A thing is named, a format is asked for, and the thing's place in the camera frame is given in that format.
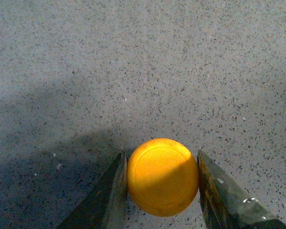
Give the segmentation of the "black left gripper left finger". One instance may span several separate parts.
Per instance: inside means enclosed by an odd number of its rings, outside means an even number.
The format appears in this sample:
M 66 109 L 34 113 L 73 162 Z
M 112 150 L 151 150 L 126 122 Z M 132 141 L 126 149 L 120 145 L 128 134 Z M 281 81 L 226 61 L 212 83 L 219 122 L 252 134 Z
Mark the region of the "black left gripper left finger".
M 127 198 L 127 157 L 120 152 L 60 229 L 121 229 Z

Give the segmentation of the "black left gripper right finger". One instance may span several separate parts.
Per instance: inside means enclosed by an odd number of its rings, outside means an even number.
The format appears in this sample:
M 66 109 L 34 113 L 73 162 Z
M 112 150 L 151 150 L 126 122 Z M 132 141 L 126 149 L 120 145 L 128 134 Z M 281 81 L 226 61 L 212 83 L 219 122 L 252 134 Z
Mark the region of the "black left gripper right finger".
M 200 206 L 207 229 L 286 229 L 277 216 L 198 151 Z

